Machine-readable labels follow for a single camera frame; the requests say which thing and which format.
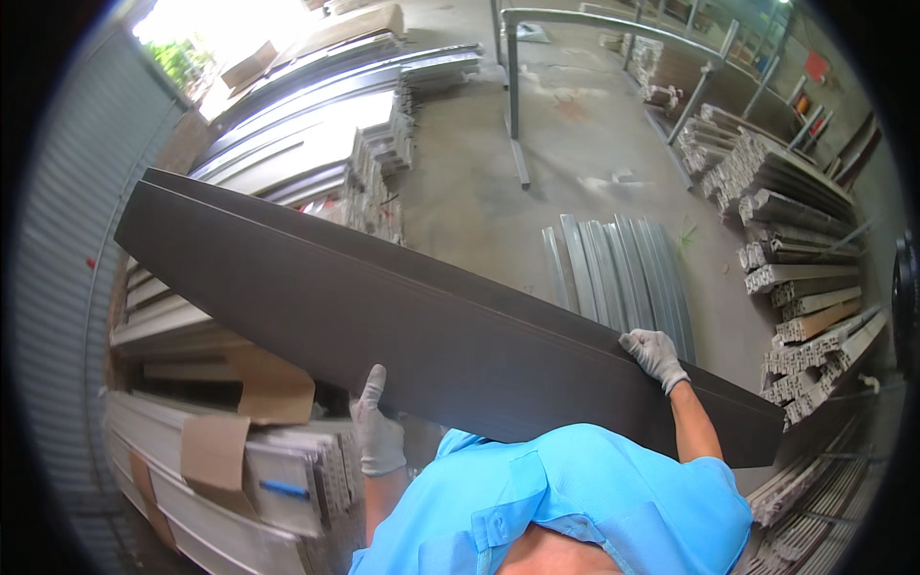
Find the corrugated metal door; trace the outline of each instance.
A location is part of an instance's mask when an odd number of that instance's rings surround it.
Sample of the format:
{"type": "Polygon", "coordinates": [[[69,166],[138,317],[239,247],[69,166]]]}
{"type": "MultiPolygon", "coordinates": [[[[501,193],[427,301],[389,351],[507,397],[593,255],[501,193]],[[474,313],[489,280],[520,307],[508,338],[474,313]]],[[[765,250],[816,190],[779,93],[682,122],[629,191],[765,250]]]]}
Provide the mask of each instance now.
{"type": "Polygon", "coordinates": [[[133,563],[133,545],[100,432],[119,255],[112,233],[185,104],[134,37],[107,34],[75,63],[49,108],[23,182],[7,280],[14,283],[13,368],[40,463],[90,556],[114,573],[133,563]]]}

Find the blue shirt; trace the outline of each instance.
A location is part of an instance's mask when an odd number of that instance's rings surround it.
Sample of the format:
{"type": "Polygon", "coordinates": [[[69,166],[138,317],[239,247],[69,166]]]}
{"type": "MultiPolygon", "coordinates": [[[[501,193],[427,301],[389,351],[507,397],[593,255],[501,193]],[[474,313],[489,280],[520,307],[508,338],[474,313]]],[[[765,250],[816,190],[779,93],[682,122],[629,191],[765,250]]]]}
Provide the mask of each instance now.
{"type": "Polygon", "coordinates": [[[450,430],[350,574],[491,575],[529,523],[597,544],[626,574],[728,573],[751,521],[714,457],[680,464],[587,423],[510,444],[450,430]]]}

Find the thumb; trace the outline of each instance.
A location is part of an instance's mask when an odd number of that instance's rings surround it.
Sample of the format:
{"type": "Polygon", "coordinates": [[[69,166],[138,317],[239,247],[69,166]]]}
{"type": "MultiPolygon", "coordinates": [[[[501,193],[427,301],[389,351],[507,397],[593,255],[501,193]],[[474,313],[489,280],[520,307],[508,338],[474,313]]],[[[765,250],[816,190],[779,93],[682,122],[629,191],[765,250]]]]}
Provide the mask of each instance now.
{"type": "Polygon", "coordinates": [[[631,355],[636,355],[639,349],[641,349],[641,344],[639,344],[638,339],[633,336],[631,333],[622,333],[620,334],[620,347],[628,351],[631,355]]]}
{"type": "Polygon", "coordinates": [[[386,384],[386,368],[378,363],[371,368],[367,375],[367,384],[364,385],[364,391],[361,393],[361,401],[369,407],[376,407],[380,401],[380,396],[384,393],[386,384]]]}

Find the white glove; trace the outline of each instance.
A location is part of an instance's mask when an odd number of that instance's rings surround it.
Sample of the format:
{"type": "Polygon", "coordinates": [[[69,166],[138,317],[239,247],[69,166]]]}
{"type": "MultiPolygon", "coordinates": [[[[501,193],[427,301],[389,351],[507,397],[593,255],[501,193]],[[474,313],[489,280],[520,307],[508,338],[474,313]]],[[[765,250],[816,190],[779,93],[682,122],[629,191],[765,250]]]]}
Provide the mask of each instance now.
{"type": "Polygon", "coordinates": [[[382,476],[406,464],[402,426],[377,407],[385,383],[386,368],[378,363],[367,376],[361,398],[351,404],[351,420],[361,446],[361,472],[366,476],[382,476]]]}
{"type": "Polygon", "coordinates": [[[687,372],[677,361],[674,342],[663,331],[633,329],[620,335],[620,345],[636,358],[646,374],[661,382],[665,396],[671,393],[677,382],[690,382],[687,372]]]}

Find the dark brown panel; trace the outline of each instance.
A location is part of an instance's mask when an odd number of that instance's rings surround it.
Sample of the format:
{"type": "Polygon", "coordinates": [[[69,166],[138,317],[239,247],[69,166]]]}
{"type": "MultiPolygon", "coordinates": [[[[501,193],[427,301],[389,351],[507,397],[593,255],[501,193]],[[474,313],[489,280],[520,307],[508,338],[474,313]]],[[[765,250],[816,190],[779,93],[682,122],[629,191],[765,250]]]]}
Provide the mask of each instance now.
{"type": "MultiPolygon", "coordinates": [[[[266,201],[148,171],[118,242],[216,320],[317,380],[503,442],[590,422],[676,456],[658,385],[618,334],[411,250],[266,201]]],[[[773,463],[783,412],[687,366],[730,466],[773,463]]]]}

